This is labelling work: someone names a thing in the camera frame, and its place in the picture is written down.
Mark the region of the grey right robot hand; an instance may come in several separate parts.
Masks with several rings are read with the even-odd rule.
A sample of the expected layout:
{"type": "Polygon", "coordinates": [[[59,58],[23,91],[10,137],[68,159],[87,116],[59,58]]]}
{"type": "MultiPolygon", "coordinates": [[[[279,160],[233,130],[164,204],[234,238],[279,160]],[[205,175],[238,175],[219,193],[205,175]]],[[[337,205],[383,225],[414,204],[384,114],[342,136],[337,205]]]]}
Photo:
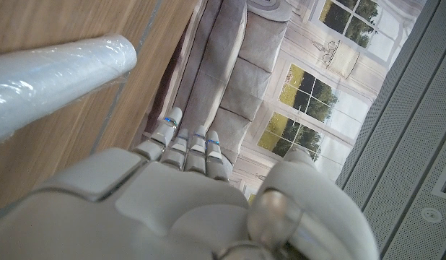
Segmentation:
{"type": "Polygon", "coordinates": [[[0,209],[0,259],[377,259],[354,201],[295,146],[253,200],[215,131],[174,108],[133,151],[110,148],[0,209]]]}

